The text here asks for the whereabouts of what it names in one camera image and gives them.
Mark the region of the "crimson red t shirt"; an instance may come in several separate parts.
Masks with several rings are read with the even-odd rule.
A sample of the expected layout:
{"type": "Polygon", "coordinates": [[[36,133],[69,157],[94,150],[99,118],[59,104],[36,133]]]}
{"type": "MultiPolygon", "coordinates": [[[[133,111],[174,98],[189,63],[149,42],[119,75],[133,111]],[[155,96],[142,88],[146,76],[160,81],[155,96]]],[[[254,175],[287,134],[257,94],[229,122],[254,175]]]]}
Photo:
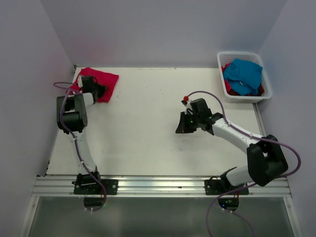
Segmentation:
{"type": "MultiPolygon", "coordinates": [[[[81,76],[81,77],[94,76],[94,77],[96,77],[99,84],[105,85],[108,88],[105,95],[102,98],[94,99],[94,102],[98,102],[98,103],[109,102],[109,100],[113,94],[115,85],[119,79],[119,75],[105,73],[102,71],[94,70],[92,68],[81,69],[79,75],[77,76],[77,79],[79,76],[81,76]]],[[[78,90],[78,91],[82,92],[82,89],[78,87],[77,79],[75,80],[74,84],[70,86],[70,89],[78,90]]]]}

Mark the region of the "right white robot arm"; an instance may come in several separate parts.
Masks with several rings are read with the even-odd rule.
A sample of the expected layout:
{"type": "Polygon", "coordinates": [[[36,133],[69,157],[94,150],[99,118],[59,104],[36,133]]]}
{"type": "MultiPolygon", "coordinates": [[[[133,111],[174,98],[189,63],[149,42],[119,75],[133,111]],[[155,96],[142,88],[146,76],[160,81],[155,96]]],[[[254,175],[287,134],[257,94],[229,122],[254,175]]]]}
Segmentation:
{"type": "Polygon", "coordinates": [[[276,137],[259,136],[254,139],[249,131],[226,120],[221,113],[212,113],[203,98],[190,100],[184,97],[185,110],[180,113],[177,134],[194,133],[197,129],[220,137],[246,154],[245,166],[233,167],[220,176],[222,192],[231,194],[238,186],[254,182],[265,186],[288,170],[283,151],[276,137]]]}

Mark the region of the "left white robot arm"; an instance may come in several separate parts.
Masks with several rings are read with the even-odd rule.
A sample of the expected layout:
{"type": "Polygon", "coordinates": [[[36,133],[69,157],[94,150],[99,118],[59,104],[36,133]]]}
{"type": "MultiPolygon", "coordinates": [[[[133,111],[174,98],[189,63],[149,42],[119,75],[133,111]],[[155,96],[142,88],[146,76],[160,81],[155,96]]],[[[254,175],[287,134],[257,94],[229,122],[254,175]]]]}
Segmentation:
{"type": "Polygon", "coordinates": [[[97,166],[92,158],[87,136],[88,125],[86,107],[101,98],[107,87],[100,85],[94,76],[78,77],[79,88],[67,88],[66,95],[56,98],[56,121],[72,145],[77,162],[78,175],[74,194],[98,195],[105,190],[97,166]]]}

